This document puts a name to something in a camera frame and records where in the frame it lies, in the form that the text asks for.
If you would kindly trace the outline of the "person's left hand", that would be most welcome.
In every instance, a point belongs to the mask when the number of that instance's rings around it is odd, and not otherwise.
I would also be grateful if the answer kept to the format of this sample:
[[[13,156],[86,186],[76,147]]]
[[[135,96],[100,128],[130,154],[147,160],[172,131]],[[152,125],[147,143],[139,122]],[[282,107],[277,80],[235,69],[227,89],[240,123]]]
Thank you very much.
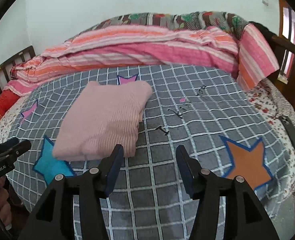
[[[11,206],[7,199],[9,197],[8,191],[4,188],[6,176],[0,178],[0,219],[3,222],[5,229],[10,230],[12,227]]]

